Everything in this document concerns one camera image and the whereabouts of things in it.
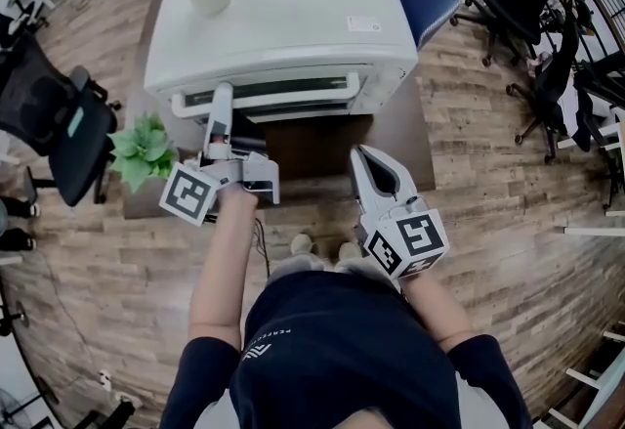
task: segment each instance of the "cable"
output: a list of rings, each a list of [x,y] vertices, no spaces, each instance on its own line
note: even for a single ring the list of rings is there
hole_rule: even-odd
[[[91,0],[69,0],[69,5],[75,12],[82,11]]]
[[[271,267],[270,267],[270,258],[267,255],[267,244],[265,242],[265,228],[263,227],[263,223],[259,219],[254,219],[255,227],[254,227],[254,236],[256,238],[256,251],[260,253],[265,259],[265,269],[267,272],[267,279],[269,279],[271,275]]]
[[[403,208],[404,210],[409,212],[408,205],[410,205],[414,201],[417,201],[418,199],[421,199],[421,198],[423,198],[423,195],[422,194],[417,194],[416,196],[412,196],[411,198],[409,198],[408,201],[406,201],[405,203],[402,203],[401,205],[394,205],[394,206],[392,206],[391,208],[389,208],[386,212],[384,212],[380,216],[380,219],[391,219],[391,217],[393,215],[393,211],[398,209],[398,208]]]
[[[215,224],[217,222],[217,216],[214,214],[207,214],[204,216],[204,222],[210,222]],[[267,255],[267,243],[265,242],[265,228],[263,223],[259,219],[254,219],[254,248],[261,254],[265,260],[265,270],[267,272],[267,278],[271,275],[270,258]]]
[[[82,341],[82,345],[83,345],[84,349],[87,351],[87,353],[89,355],[89,361],[91,362],[91,366],[92,366],[92,368],[94,370],[96,370],[96,362],[94,360],[94,355],[91,352],[91,348],[89,347],[89,344],[87,344],[87,340],[85,339],[85,336],[80,331],[80,328],[78,328],[78,324],[76,323],[76,320],[69,313],[69,311],[67,310],[67,307],[65,306],[65,304],[63,303],[63,301],[61,299],[61,296],[59,295],[59,289],[57,288],[57,284],[55,283],[55,276],[54,276],[54,272],[52,271],[52,267],[50,266],[50,263],[48,262],[48,259],[46,259],[44,256],[42,256],[41,258],[43,259],[43,262],[45,263],[46,267],[48,268],[48,274],[50,275],[50,284],[52,285],[52,287],[55,290],[55,295],[57,296],[57,300],[59,301],[59,305],[61,306],[61,309],[63,310],[65,315],[69,318],[69,320],[73,324],[74,330],[76,331],[76,333],[80,337],[80,340]]]

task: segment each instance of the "hand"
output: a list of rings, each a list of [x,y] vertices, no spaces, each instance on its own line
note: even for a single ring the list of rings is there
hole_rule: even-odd
[[[215,143],[222,143],[224,138],[222,136],[216,136],[213,139]],[[255,194],[251,194],[243,189],[243,186],[240,183],[232,183],[224,186],[220,190],[217,191],[217,199],[220,203],[220,208],[223,208],[226,203],[238,203],[241,204],[249,204],[256,208],[258,204],[258,198]]]

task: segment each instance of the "wooden floor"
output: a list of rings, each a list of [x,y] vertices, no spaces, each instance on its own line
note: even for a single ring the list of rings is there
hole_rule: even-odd
[[[149,0],[56,1],[50,28],[39,34],[44,50],[60,70],[85,65],[123,101]],[[601,218],[604,184],[594,180],[602,164],[594,153],[567,150],[543,165],[539,131],[515,146],[531,116],[504,87],[523,78],[505,51],[484,68],[484,43],[480,26],[447,24],[420,54],[415,97],[423,102],[437,176],[426,199],[440,209],[452,245],[436,271],[477,327],[500,340],[532,415],[539,415],[573,385],[564,370],[580,365],[602,329],[624,318],[624,242],[557,232],[608,225]],[[45,159],[14,148],[45,176]],[[70,209],[49,191],[41,206],[41,218],[30,222],[40,249],[2,268],[9,302],[20,299],[30,318],[30,328],[16,330],[28,361],[55,389],[55,410],[67,427],[92,408],[111,411],[98,384],[101,368],[112,374],[114,390],[144,401],[134,425],[157,426],[211,228],[176,219],[125,221],[116,178],[105,205],[85,198]],[[330,250],[350,234],[356,216],[351,202],[260,214],[273,260],[287,254],[300,231]],[[264,280],[253,251],[246,309]]]

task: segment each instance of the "navy t-shirt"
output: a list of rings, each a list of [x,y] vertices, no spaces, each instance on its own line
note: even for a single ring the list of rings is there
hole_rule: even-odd
[[[191,428],[224,402],[229,424],[205,426],[330,429],[362,409],[397,429],[473,429],[491,420],[489,410],[489,428],[531,426],[493,337],[445,355],[390,287],[326,272],[269,285],[248,316],[242,353],[216,338],[190,341],[160,427]]]

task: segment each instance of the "wooden desk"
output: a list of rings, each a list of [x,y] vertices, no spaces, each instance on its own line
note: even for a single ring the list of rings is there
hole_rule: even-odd
[[[599,129],[605,137],[616,134],[618,142],[604,146],[604,150],[620,150],[621,160],[625,160],[625,123],[612,123]],[[575,142],[572,139],[565,139],[558,143],[559,150],[572,148]],[[625,210],[607,210],[605,217],[625,217]],[[625,228],[564,228],[565,235],[574,236],[625,236]]]
[[[622,335],[617,335],[610,332],[604,332],[604,336],[618,342],[623,342],[625,340],[625,337],[623,337]],[[573,422],[553,408],[549,410],[549,413],[566,427],[570,427],[571,429],[583,429],[584,427],[588,426],[591,421],[593,421],[593,418],[599,413],[602,407],[610,402],[610,398],[614,391],[619,387],[624,373],[625,348],[622,349],[616,359],[597,379],[591,378],[587,375],[584,375],[583,373],[579,373],[572,368],[568,368],[566,370],[567,375],[570,375],[571,377],[581,382],[584,382],[590,387],[597,389],[597,395],[593,399],[593,402],[588,407],[588,410],[586,411],[584,417],[579,423]]]
[[[126,107],[126,125],[132,125],[136,115],[158,111],[174,144],[197,151],[202,147],[203,129],[192,121],[176,118],[143,88],[147,51],[160,3],[161,0],[152,0],[146,16]],[[328,135],[323,130],[328,125],[335,125],[340,132]],[[263,127],[270,157],[280,167],[282,204],[350,197],[348,157],[356,144],[383,150],[403,163],[417,189],[435,188],[428,131],[413,76],[406,77],[375,115],[285,120],[264,123]],[[166,215],[158,207],[162,188],[162,182],[153,181],[130,194],[124,185],[124,216],[128,219]]]

